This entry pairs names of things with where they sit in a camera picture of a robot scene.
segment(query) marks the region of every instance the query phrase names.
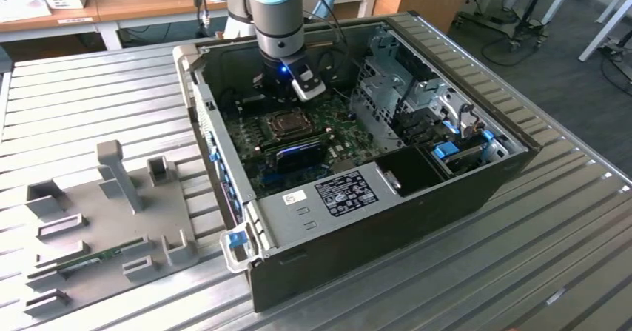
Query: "blue latch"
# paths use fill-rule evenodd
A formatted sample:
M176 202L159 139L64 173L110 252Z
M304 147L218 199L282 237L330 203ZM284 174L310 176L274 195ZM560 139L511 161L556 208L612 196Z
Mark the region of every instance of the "blue latch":
M219 152L214 152L214 153L211 154L210 158L211 158L211 162L218 161L218 160L219 160Z
M456 134L460 134L462 131L459 130L459 128L448 121L443 121L444 125L448 127L448 129L451 129L451 131Z
M435 154L440 159L452 156L455 153L459 153L459 148L454 142L444 142L435 147Z
M494 133L490 131L490 130L484 130L483 131L483 137L486 138L486 140L490 142L494 140Z
M231 233L228 235L228 239L231 240L231 243L228 244L231 249L248 243L248 235L246 234L246 231Z

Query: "motherboard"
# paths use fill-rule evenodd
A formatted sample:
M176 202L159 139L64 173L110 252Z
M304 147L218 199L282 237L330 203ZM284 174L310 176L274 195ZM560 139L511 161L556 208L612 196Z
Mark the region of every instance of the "motherboard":
M239 112L250 111L240 107ZM383 153L350 110L348 96L339 92L270 113L238 115L226 123L260 198L358 167Z

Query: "robotic arm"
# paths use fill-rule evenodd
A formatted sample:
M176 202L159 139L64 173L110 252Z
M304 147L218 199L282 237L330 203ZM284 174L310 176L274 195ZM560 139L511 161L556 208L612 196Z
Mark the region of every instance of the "robotic arm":
M228 0L227 37L258 35L264 60L290 72L299 99L308 101L326 91L316 68L307 58L303 10L328 16L334 0Z

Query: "white label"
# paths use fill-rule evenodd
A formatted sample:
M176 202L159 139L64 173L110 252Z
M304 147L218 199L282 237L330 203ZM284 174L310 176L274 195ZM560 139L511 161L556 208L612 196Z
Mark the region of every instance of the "white label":
M75 19L58 20L60 24L74 24L75 22L88 22L88 21L92 21L92 18L75 18Z
M306 199L307 199L307 195L306 195L306 192L302 190L284 195L286 205L292 205L294 203L298 203L299 201L306 200Z

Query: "sticker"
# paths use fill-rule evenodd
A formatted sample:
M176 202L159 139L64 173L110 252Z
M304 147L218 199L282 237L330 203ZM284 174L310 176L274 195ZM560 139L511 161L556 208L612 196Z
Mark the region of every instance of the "sticker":
M75 19L64 19L58 20L59 24L74 24L75 22L90 22L94 21L92 18L75 18Z
M306 200L306 199L307 199L307 195L306 195L306 192L302 190L284 195L286 205L292 205L294 203L298 203L299 201Z
M316 184L315 187L334 216L343 216L379 200L359 171Z

